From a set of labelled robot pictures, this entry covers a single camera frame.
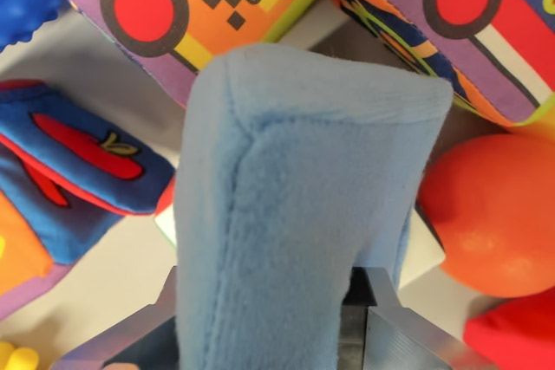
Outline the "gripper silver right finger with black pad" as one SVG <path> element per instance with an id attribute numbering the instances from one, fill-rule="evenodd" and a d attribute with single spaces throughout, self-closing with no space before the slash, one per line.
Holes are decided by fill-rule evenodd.
<path id="1" fill-rule="evenodd" d="M 342 369 L 495 369 L 432 322 L 402 306 L 385 269 L 352 269 L 341 309 Z"/>

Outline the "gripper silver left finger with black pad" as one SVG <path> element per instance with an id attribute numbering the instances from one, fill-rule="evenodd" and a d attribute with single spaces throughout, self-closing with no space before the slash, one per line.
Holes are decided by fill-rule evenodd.
<path id="1" fill-rule="evenodd" d="M 179 348 L 175 328 L 176 268 L 157 300 L 69 351 L 53 369 L 176 369 Z"/>

